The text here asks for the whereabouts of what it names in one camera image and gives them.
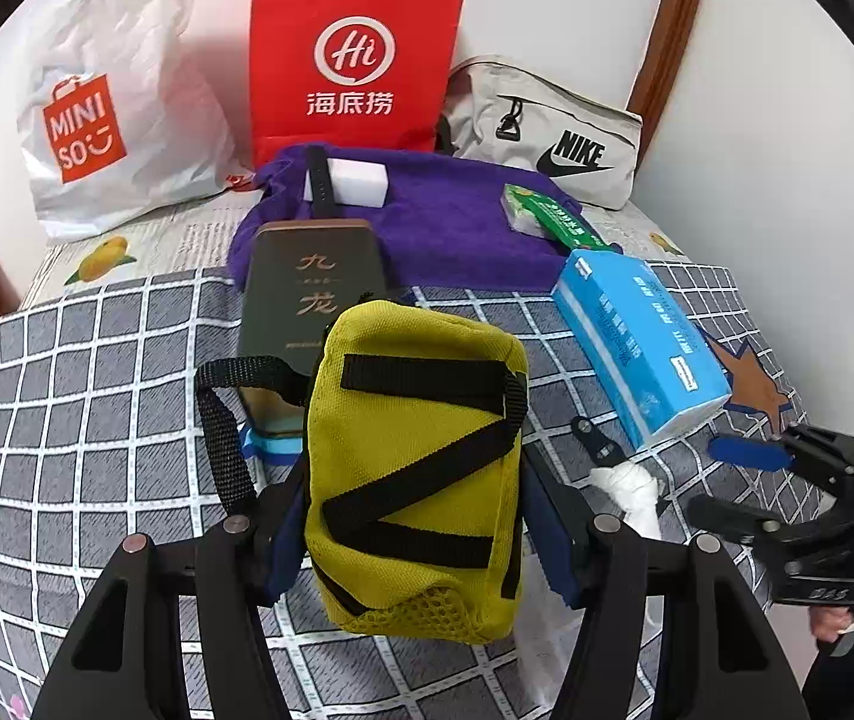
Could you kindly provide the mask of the person's right hand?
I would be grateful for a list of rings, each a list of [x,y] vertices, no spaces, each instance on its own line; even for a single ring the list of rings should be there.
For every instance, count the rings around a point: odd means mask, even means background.
[[[825,644],[833,644],[853,624],[853,613],[845,606],[811,606],[809,613],[809,631]]]

